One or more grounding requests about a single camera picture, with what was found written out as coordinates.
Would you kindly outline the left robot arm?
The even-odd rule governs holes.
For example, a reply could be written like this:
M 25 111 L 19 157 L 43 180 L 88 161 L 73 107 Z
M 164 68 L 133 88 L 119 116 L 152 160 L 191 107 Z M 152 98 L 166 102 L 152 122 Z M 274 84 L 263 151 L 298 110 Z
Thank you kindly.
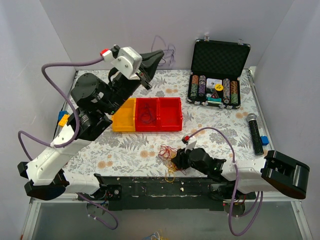
M 139 54 L 131 47 L 105 49 L 98 58 L 112 64 L 108 81 L 92 73 L 82 74 L 65 100 L 72 110 L 60 133 L 45 150 L 17 168 L 29 197 L 53 200 L 63 193 L 89 195 L 95 200 L 117 189 L 107 184 L 100 174 L 74 174 L 63 167 L 80 150 L 94 142 L 111 124 L 114 115 L 138 87 L 151 88 L 162 50 Z

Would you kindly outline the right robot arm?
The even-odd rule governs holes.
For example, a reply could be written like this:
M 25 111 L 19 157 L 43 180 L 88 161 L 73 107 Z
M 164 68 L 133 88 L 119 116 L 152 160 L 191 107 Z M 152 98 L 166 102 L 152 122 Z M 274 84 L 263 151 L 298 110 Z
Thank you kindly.
M 226 186 L 232 199 L 251 192 L 280 192 L 293 199 L 306 198 L 310 167 L 276 150 L 269 150 L 264 158 L 232 161 L 213 158 L 202 148 L 183 148 L 171 161 L 179 170 L 193 168 L 215 182 L 232 182 Z

